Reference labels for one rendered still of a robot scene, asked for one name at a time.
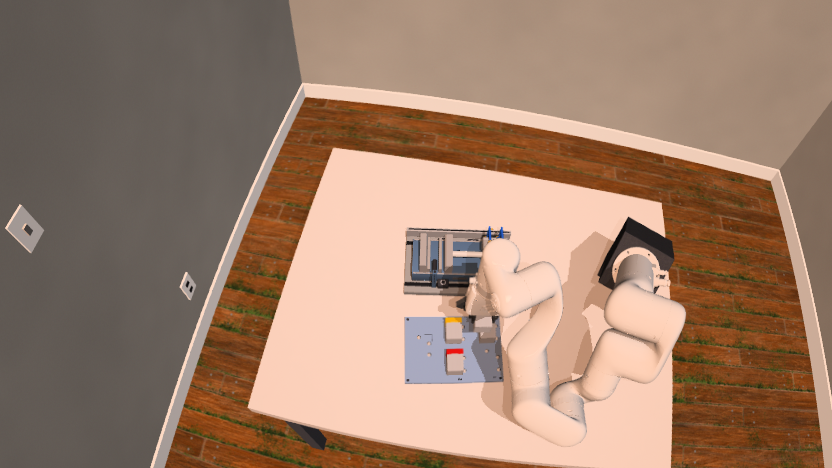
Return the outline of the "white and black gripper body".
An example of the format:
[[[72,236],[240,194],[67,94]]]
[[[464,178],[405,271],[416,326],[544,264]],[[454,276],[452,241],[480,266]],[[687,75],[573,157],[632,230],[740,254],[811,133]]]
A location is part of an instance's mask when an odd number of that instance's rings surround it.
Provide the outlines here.
[[[474,284],[470,284],[467,290],[465,304],[466,313],[477,316],[500,316],[493,308],[491,299],[483,297]],[[489,301],[488,301],[489,300]]]

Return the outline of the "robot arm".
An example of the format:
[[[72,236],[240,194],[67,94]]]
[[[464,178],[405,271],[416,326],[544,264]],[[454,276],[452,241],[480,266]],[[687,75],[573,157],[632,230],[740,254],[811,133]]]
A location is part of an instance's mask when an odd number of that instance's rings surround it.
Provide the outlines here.
[[[654,287],[669,287],[670,280],[659,279],[667,270],[660,270],[652,252],[631,247],[617,256],[615,286],[604,307],[604,319],[612,328],[601,334],[583,376],[558,385],[551,394],[547,345],[563,313],[558,271],[545,261],[517,271],[520,251],[504,238],[490,241],[482,252],[469,284],[491,299],[501,317],[539,304],[507,346],[512,415],[521,426],[555,445],[575,446],[587,434],[585,403],[609,398],[621,378],[648,384],[658,377],[683,329],[686,311],[654,293]]]

